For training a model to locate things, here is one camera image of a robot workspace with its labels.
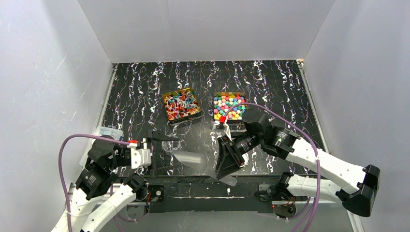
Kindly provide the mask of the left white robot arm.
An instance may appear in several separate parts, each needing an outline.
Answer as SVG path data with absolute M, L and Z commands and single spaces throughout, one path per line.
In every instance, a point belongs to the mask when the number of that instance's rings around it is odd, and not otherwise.
M 66 209 L 52 229 L 54 232 L 99 232 L 129 203 L 141 202 L 148 212 L 150 203 L 163 201 L 163 187 L 150 186 L 137 173 L 123 179 L 107 200 L 104 200 L 104 196 L 112 190 L 119 178 L 116 171 L 118 167 L 152 167 L 154 144 L 178 141 L 177 137 L 148 130 L 142 141 L 127 142 L 123 140 L 123 131 L 102 126 L 93 135 L 71 135 L 64 140 L 59 151 L 59 175 L 62 183 L 65 182 L 62 153 L 67 142 L 77 137 L 91 139 L 91 147 L 72 193 L 69 193 L 67 187 L 63 188 Z

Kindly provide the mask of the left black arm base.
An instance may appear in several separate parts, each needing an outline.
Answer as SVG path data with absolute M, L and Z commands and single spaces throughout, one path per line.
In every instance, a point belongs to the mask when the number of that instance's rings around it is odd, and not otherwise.
M 148 185 L 143 187 L 141 200 L 148 203 L 164 201 L 165 188 L 163 185 Z

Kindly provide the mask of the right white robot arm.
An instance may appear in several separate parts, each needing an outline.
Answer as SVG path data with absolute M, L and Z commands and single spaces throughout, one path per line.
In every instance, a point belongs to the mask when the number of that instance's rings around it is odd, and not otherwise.
M 311 179 L 283 173 L 274 186 L 263 191 L 264 201 L 279 197 L 319 197 L 340 203 L 358 216 L 371 215 L 380 185 L 378 167 L 354 165 L 314 148 L 301 135 L 271 123 L 268 115 L 259 110 L 247 110 L 242 122 L 244 132 L 231 132 L 225 117 L 213 122 L 212 128 L 223 132 L 218 137 L 217 179 L 239 171 L 246 163 L 244 154 L 260 147 L 270 156 L 300 164 L 318 174 L 316 179 Z

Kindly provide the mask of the tin tray of lollipops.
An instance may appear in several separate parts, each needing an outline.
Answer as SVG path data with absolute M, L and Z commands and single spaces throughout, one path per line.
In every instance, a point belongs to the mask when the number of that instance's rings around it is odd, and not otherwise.
M 162 101 L 172 126 L 196 120 L 203 115 L 192 87 L 165 93 L 162 95 Z

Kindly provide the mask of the clear plastic jar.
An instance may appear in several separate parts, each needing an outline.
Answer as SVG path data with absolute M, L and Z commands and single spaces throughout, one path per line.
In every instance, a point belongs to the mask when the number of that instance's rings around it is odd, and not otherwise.
M 180 151 L 182 144 L 180 141 L 162 141 L 162 149 L 167 155 L 172 155 L 174 151 Z

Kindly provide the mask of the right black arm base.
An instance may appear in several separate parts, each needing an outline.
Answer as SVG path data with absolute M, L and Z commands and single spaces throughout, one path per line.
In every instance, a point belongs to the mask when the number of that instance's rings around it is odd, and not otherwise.
M 297 198 L 275 185 L 262 184 L 258 186 L 255 196 L 261 202 L 272 203 L 274 214 L 283 219 L 290 219 L 296 215 Z

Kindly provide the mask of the translucent plastic scoop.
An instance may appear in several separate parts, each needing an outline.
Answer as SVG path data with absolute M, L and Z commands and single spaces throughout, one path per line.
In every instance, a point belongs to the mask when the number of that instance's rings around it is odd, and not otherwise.
M 174 150 L 172 151 L 172 155 L 182 164 L 191 167 L 200 173 L 206 174 L 219 182 L 232 187 L 237 184 L 237 179 L 230 175 L 217 179 L 216 171 L 208 165 L 207 158 L 204 154 Z

